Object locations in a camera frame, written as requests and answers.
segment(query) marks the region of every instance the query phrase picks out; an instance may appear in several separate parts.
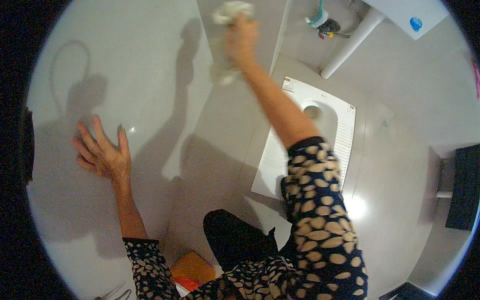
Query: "black pants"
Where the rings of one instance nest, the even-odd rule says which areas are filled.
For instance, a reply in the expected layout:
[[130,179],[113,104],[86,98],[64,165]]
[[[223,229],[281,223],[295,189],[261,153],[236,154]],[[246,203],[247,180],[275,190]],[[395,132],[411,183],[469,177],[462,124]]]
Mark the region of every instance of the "black pants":
[[280,255],[295,263],[296,244],[293,226],[286,245],[278,251],[273,228],[268,235],[240,220],[226,210],[209,212],[204,218],[208,244],[224,272],[244,261],[257,262],[268,256]]

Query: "hand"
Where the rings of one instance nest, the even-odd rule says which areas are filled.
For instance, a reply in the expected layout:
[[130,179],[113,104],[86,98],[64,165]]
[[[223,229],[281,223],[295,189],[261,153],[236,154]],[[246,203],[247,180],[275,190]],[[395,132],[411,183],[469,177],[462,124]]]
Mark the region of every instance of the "hand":
[[82,140],[74,137],[73,147],[79,152],[78,164],[95,175],[112,179],[113,183],[127,180],[132,169],[132,160],[128,149],[128,140],[125,130],[119,132],[118,150],[108,139],[102,129],[98,116],[93,117],[93,126],[96,140],[82,123],[77,123],[77,129]]
[[258,38],[258,22],[248,20],[240,12],[235,23],[225,35],[225,49],[236,67],[242,69],[246,64],[255,62],[255,43]]

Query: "white pipe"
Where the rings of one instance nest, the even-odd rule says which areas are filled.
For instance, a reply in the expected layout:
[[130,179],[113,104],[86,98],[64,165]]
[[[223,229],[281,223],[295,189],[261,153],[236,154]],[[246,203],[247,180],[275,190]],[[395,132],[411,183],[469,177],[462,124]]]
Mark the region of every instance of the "white pipe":
[[322,70],[320,76],[327,79],[352,54],[358,45],[370,32],[385,18],[378,10],[370,7],[367,15],[359,24],[355,32],[348,39],[347,44],[335,55],[331,62]]

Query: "label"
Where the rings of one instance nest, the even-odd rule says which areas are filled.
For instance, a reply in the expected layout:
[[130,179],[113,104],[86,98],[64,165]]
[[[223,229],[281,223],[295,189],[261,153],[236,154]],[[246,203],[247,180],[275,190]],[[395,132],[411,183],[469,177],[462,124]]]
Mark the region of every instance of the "label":
[[350,115],[354,115],[355,114],[355,107],[353,105],[348,105],[348,111],[347,111]]
[[295,80],[285,77],[282,84],[282,90],[295,92]]

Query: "woman's right hand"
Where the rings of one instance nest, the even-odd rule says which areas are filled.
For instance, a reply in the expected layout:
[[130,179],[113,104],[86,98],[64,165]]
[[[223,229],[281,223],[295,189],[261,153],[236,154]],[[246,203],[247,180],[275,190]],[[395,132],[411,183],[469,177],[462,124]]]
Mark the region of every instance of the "woman's right hand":
[[227,54],[237,68],[242,69],[245,65],[255,62],[257,27],[257,21],[249,20],[247,15],[240,12],[225,35]]

